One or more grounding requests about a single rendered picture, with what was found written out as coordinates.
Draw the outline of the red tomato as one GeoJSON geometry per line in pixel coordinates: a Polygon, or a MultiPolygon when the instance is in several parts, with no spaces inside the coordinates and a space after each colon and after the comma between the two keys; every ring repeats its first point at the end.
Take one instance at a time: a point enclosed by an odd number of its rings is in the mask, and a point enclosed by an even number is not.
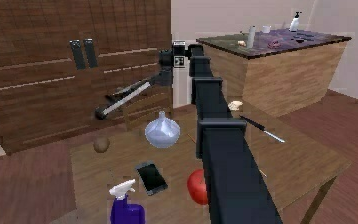
{"type": "Polygon", "coordinates": [[[197,169],[189,175],[187,179],[187,189],[194,202],[200,205],[206,205],[208,203],[203,169],[197,169]]]}

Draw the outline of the white soap dispenser bottle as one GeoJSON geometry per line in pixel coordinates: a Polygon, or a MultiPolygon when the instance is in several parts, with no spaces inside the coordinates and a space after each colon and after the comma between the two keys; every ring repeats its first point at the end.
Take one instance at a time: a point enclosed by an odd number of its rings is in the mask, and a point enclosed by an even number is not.
{"type": "Polygon", "coordinates": [[[290,23],[290,27],[289,27],[289,31],[290,32],[296,32],[298,30],[298,26],[299,26],[299,17],[302,14],[301,11],[297,11],[295,13],[294,18],[292,19],[291,23],[290,23]]]}

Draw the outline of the grey cylinder bottle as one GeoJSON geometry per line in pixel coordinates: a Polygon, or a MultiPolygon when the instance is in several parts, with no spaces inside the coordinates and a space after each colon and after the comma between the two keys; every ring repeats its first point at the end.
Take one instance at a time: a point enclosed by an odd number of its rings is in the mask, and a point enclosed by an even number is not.
{"type": "Polygon", "coordinates": [[[248,49],[253,47],[253,43],[254,43],[254,39],[255,39],[255,34],[256,34],[256,26],[250,26],[249,28],[249,33],[248,33],[248,38],[247,38],[247,42],[246,42],[246,47],[248,49]]]}

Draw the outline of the clear glass jar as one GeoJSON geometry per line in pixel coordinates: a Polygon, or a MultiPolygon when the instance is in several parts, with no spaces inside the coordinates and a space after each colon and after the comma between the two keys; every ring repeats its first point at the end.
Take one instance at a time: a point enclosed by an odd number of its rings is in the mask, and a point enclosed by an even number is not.
{"type": "Polygon", "coordinates": [[[166,117],[164,111],[158,113],[158,118],[149,122],[145,128],[145,137],[154,147],[165,149],[173,146],[180,136],[178,123],[166,117]]]}

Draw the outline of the dark brown wooden cabinet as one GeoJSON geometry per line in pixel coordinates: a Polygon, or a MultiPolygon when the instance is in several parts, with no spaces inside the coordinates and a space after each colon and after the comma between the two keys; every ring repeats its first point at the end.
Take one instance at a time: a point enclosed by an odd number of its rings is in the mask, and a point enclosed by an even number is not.
{"type": "Polygon", "coordinates": [[[158,71],[172,0],[0,0],[0,144],[8,153],[99,127],[105,96],[158,71]],[[98,66],[90,68],[84,39],[98,66]],[[70,40],[79,40],[85,69],[70,40]]]}

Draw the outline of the brown wooden table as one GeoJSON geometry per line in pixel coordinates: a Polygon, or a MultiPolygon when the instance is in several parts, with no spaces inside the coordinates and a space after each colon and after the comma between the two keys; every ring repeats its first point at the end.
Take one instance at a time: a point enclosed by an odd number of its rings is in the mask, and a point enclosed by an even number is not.
{"type": "MultiPolygon", "coordinates": [[[[266,174],[264,182],[279,211],[283,211],[311,191],[323,197],[335,178],[350,161],[302,132],[269,116],[248,103],[240,113],[264,126],[285,141],[280,143],[253,126],[247,127],[246,140],[259,168],[266,174]]],[[[208,208],[191,200],[187,178],[202,163],[195,157],[196,108],[193,105],[175,110],[174,119],[181,127],[178,142],[169,149],[156,149],[144,137],[144,129],[120,131],[109,137],[104,153],[94,151],[92,143],[70,150],[77,224],[110,224],[112,186],[139,177],[135,166],[151,160],[168,188],[153,196],[143,185],[130,201],[146,210],[146,224],[211,224],[208,208]]]]}

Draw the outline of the black smartphone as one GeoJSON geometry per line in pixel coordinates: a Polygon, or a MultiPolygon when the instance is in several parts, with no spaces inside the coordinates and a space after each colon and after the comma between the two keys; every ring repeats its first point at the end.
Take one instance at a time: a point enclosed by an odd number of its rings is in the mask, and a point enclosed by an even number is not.
{"type": "Polygon", "coordinates": [[[152,196],[168,188],[167,182],[151,161],[138,164],[135,167],[148,196],[152,196]]]}

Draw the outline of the black handled knife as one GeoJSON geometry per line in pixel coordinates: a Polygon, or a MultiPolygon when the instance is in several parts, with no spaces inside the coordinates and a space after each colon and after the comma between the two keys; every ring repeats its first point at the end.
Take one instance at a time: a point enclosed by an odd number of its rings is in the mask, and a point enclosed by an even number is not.
{"type": "Polygon", "coordinates": [[[276,136],[275,134],[269,132],[265,126],[263,126],[262,124],[247,118],[245,116],[239,115],[240,119],[245,120],[247,123],[253,125],[254,127],[256,127],[257,129],[259,129],[260,131],[264,132],[265,134],[267,134],[268,136],[274,138],[275,140],[279,141],[280,143],[285,143],[286,141],[278,136],[276,136]]]}

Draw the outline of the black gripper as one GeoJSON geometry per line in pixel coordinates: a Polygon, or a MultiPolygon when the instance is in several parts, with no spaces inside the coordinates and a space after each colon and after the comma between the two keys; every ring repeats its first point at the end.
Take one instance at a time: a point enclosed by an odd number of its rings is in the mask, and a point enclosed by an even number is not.
{"type": "Polygon", "coordinates": [[[159,52],[159,65],[160,71],[156,77],[139,80],[134,84],[117,90],[113,94],[106,95],[105,98],[113,103],[104,108],[97,108],[95,110],[95,117],[99,120],[104,120],[109,113],[115,111],[155,83],[161,86],[171,86],[173,84],[173,55],[171,50],[159,52]]]}

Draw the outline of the wooden counter with dark top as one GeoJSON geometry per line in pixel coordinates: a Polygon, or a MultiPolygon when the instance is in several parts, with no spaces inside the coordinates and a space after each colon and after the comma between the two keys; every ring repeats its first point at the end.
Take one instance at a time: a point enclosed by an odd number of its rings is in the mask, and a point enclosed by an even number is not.
{"type": "Polygon", "coordinates": [[[275,29],[256,32],[253,47],[248,33],[203,37],[197,40],[210,58],[211,70],[223,79],[226,100],[242,100],[280,117],[320,101],[326,94],[348,36],[313,31],[275,29]],[[295,37],[306,38],[297,43],[295,37]],[[282,39],[279,48],[268,43],[282,39]]]}

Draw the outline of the purple spray bottle white nozzle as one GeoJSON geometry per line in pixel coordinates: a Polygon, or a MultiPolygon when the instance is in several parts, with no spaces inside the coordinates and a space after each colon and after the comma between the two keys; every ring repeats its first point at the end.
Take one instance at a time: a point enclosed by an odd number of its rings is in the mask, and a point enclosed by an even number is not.
{"type": "Polygon", "coordinates": [[[145,210],[139,204],[128,203],[128,192],[134,192],[133,184],[135,179],[131,179],[113,186],[109,193],[115,197],[111,213],[111,224],[146,224],[145,210]]]}

